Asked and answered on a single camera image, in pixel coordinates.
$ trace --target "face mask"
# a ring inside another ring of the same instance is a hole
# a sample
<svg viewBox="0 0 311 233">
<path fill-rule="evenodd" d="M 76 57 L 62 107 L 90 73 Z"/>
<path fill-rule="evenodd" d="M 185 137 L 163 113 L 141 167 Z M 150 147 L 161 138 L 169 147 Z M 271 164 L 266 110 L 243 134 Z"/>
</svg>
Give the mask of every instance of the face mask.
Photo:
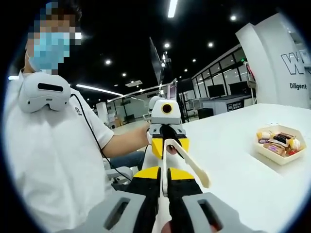
<svg viewBox="0 0 311 233">
<path fill-rule="evenodd" d="M 58 64 L 69 57 L 69 33 L 40 33 L 34 40 L 34 56 L 29 57 L 30 66 L 36 71 L 57 70 Z"/>
</svg>

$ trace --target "white vr headset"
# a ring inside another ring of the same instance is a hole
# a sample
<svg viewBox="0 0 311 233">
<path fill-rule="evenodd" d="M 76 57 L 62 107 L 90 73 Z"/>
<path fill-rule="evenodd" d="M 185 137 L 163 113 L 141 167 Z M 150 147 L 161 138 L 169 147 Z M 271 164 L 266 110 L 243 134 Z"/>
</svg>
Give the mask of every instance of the white vr headset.
<svg viewBox="0 0 311 233">
<path fill-rule="evenodd" d="M 71 90 L 68 82 L 58 76 L 36 72 L 24 78 L 18 97 L 23 112 L 33 113 L 45 105 L 62 111 L 69 103 Z"/>
</svg>

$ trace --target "person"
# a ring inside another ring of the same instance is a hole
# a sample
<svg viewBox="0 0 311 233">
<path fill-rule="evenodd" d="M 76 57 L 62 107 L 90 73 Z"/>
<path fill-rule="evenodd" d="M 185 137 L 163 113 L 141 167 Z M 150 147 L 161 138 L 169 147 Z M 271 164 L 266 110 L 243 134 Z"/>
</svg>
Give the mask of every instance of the person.
<svg viewBox="0 0 311 233">
<path fill-rule="evenodd" d="M 81 18 L 81 9 L 73 0 L 49 2 L 44 11 L 28 34 L 19 79 L 8 84 L 3 123 L 7 163 L 17 192 L 35 221 L 56 232 L 82 224 L 89 211 L 115 191 L 86 119 L 115 167 L 142 164 L 141 155 L 132 152 L 149 144 L 149 125 L 114 135 L 72 88 L 77 98 L 71 97 L 62 111 L 48 106 L 32 113 L 22 111 L 23 84 L 35 74 L 59 77 L 58 64 L 69 57 L 72 46 L 68 34 L 75 32 Z"/>
</svg>

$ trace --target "ceiling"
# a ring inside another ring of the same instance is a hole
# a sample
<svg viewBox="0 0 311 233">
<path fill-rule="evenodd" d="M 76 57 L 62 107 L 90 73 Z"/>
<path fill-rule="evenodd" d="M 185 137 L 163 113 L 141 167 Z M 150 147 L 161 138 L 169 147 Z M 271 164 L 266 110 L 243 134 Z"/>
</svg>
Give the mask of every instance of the ceiling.
<svg viewBox="0 0 311 233">
<path fill-rule="evenodd" d="M 258 23 L 276 13 L 275 6 L 268 1 L 179 0 L 174 18 L 167 17 L 169 0 L 80 2 L 82 45 L 72 47 L 59 74 L 74 88 L 79 83 L 121 94 L 157 85 L 149 37 L 159 54 L 164 51 L 164 43 L 170 43 L 167 51 L 172 59 L 173 77 L 190 78 L 237 45 L 235 32 L 246 23 Z M 237 16 L 235 22 L 230 21 L 232 14 Z M 208 42 L 213 42 L 214 47 L 209 48 Z M 106 59 L 112 62 L 109 66 L 105 65 Z M 125 86 L 137 80 L 142 81 L 138 88 Z M 90 105 L 98 99 L 116 97 L 76 89 L 90 99 Z"/>
</svg>

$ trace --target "table surface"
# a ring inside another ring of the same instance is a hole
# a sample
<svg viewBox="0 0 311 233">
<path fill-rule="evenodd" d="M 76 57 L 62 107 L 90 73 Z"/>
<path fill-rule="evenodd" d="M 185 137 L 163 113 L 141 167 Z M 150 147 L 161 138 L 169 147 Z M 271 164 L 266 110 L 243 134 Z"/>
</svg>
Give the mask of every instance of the table surface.
<svg viewBox="0 0 311 233">
<path fill-rule="evenodd" d="M 291 163 L 279 166 L 257 154 L 254 141 L 257 129 L 280 124 L 299 130 L 307 144 L 306 153 Z M 190 139 L 189 154 L 207 171 L 211 192 L 240 214 L 240 220 L 253 230 L 280 232 L 298 214 L 311 184 L 311 110 L 275 104 L 256 104 L 183 125 Z M 146 153 L 143 168 L 161 164 Z M 178 155 L 168 157 L 168 165 L 193 170 Z M 155 228 L 170 220 L 168 201 L 157 216 Z"/>
</svg>

